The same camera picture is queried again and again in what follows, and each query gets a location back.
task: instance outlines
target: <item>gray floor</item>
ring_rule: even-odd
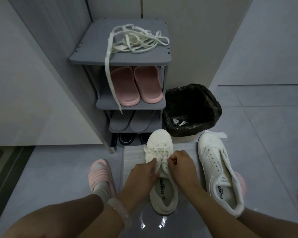
[[[223,114],[211,130],[227,134],[223,142],[232,167],[246,181],[246,207],[298,222],[298,86],[219,86],[214,95]],[[122,149],[109,155],[101,145],[37,147],[0,218],[0,236],[33,210],[88,195],[88,169],[99,158],[109,161],[118,190]],[[142,236],[209,237],[185,201],[156,228],[160,223],[147,219]]]

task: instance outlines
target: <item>bracelet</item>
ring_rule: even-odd
[[[107,204],[114,208],[114,210],[119,214],[119,216],[123,220],[125,230],[129,229],[131,227],[132,218],[124,205],[116,198],[109,199],[107,201]]]

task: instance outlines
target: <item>shoe rack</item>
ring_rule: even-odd
[[[169,37],[167,22],[163,19],[98,19],[90,25],[80,44],[70,57],[70,61],[73,64],[80,64],[86,67],[86,70],[91,76],[92,82],[97,91],[98,99],[96,107],[105,110],[109,118],[111,118],[113,112],[116,110],[119,112],[119,108],[110,91],[104,69],[100,72],[100,74],[95,75],[92,65],[104,66],[109,34],[114,27],[125,24],[134,24],[135,26],[150,30],[153,35],[155,35],[156,31],[160,30],[162,32],[162,36]],[[144,133],[151,133],[162,128],[162,110],[166,107],[165,83],[167,80],[168,65],[170,63],[170,46],[158,45],[151,51],[139,54],[120,52],[111,55],[109,62],[111,66],[157,66],[158,68],[163,99],[154,104],[146,103],[141,99],[140,102],[134,106],[121,106],[123,111],[147,110],[150,112],[155,110],[150,124]],[[132,131],[128,126],[126,130],[121,131],[120,133],[132,133]]]

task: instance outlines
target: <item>pink slipper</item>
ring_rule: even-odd
[[[158,103],[163,99],[156,66],[136,67],[134,76],[141,98],[146,103]]]
[[[110,76],[117,99],[122,106],[130,107],[140,102],[131,67],[111,67]]]
[[[93,168],[96,166],[98,162],[101,162],[103,166],[93,170]],[[88,172],[88,183],[92,192],[93,192],[93,189],[95,188],[95,185],[97,185],[100,181],[107,181],[109,183],[111,196],[115,197],[116,192],[115,192],[114,182],[111,176],[111,170],[105,160],[97,160],[96,162],[94,162],[91,165],[91,168]]]
[[[246,195],[246,183],[245,180],[243,179],[243,177],[236,171],[234,171],[234,173],[236,174],[238,181],[240,182],[241,188],[242,188],[242,196],[243,198]]]

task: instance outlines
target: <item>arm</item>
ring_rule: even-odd
[[[178,187],[201,215],[212,237],[259,237],[207,194],[198,180],[195,165],[187,152],[176,151],[168,159],[168,167]]]
[[[153,174],[156,159],[147,164],[136,164],[128,176],[123,190],[116,198],[131,214],[137,205],[150,193],[159,173]],[[78,238],[116,238],[124,228],[118,213],[109,205],[104,205],[103,212],[78,236]]]

